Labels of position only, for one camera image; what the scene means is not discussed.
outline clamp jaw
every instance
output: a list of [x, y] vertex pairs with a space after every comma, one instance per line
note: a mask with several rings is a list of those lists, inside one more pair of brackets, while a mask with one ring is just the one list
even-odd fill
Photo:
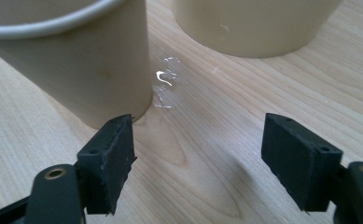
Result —
[[75, 165], [41, 171], [31, 195], [0, 210], [0, 223], [86, 223], [88, 214], [114, 214], [136, 160], [130, 115], [108, 121], [77, 153]]
[[363, 224], [363, 162], [341, 166], [342, 151], [295, 120], [267, 114], [262, 159], [300, 210], [325, 212], [337, 205], [334, 223]]

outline wooden table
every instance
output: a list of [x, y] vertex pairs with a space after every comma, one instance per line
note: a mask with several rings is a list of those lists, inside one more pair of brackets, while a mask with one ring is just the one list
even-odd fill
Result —
[[[363, 161], [363, 0], [345, 0], [306, 47], [268, 59], [197, 44], [170, 0], [147, 10], [156, 93], [133, 125], [139, 159], [116, 215], [88, 222], [331, 223], [333, 205], [300, 212], [261, 160], [263, 124], [268, 112], [291, 117], [342, 149], [343, 165]], [[95, 132], [0, 59], [0, 208], [42, 169], [74, 163]]]

